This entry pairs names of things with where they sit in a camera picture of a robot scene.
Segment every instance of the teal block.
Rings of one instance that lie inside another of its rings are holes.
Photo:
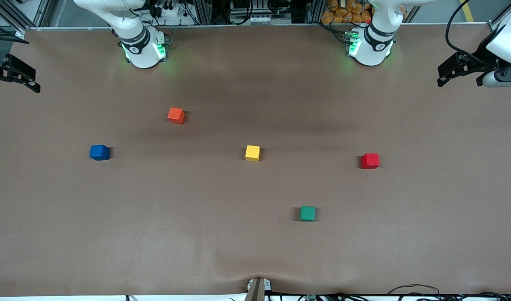
[[[315,207],[302,206],[300,207],[300,220],[304,222],[315,221]]]

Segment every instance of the brown table surface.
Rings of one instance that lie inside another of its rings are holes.
[[[0,84],[0,296],[238,293],[254,276],[511,293],[511,88],[438,88],[444,32],[403,26],[362,67],[319,27],[183,29],[150,70],[107,31],[28,32],[13,53],[42,92]],[[367,152],[380,168],[359,169]],[[294,221],[301,205],[319,221]]]

